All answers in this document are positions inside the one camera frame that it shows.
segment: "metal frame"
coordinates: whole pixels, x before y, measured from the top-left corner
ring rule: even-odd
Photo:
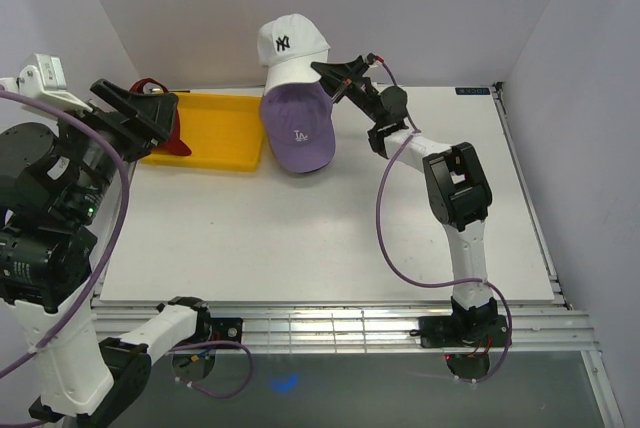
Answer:
[[[572,310],[567,305],[558,283],[557,273],[515,152],[501,91],[496,87],[490,87],[490,90],[554,292],[554,299],[550,303],[510,306],[513,314],[511,350],[581,352],[604,425],[622,427],[622,417],[602,364],[599,343],[589,316],[585,311]],[[101,301],[99,295],[102,283],[103,280],[96,286],[92,301],[96,331],[100,338],[128,332],[156,313],[155,306],[148,302]],[[417,328],[419,316],[438,316],[451,311],[450,305],[445,302],[420,301],[401,305],[379,303],[357,306],[211,303],[211,308],[218,317],[242,317],[243,341],[252,352],[258,354],[439,353],[444,350],[421,348],[419,340],[410,337],[409,331]]]

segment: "yellow bin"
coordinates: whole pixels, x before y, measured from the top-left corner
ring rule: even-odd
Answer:
[[[256,96],[176,93],[180,101],[180,138],[190,156],[174,156],[161,148],[142,159],[152,165],[255,171],[260,162],[264,128]]]

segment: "wall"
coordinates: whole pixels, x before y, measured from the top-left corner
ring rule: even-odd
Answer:
[[[174,87],[263,84],[258,28],[292,12],[318,25],[336,62],[376,51],[401,83],[489,84],[506,78],[548,2],[101,1],[138,71]]]
[[[17,76],[33,52],[62,57],[70,90],[81,97],[100,77],[127,85],[137,78],[98,0],[0,0],[0,76]],[[14,103],[0,102],[0,127],[34,118]],[[0,366],[25,352],[22,333],[0,306]],[[33,367],[27,365],[0,382],[0,424],[25,421],[37,397]]]
[[[566,294],[640,426],[640,0],[551,0],[506,83],[518,155]]]

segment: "ny logo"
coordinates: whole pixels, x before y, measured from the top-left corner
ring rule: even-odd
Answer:
[[[291,48],[291,45],[289,45],[289,37],[287,35],[281,36],[276,40],[276,51],[284,51],[287,48]]]
[[[299,143],[301,141],[307,141],[309,139],[309,137],[307,135],[305,135],[304,133],[302,133],[299,130],[293,130],[293,132],[296,134],[296,141]]]

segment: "purple baseball cap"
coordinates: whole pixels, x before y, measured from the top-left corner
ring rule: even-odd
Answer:
[[[333,159],[332,110],[331,98],[320,83],[288,83],[264,94],[260,118],[273,154],[285,170],[308,173]]]

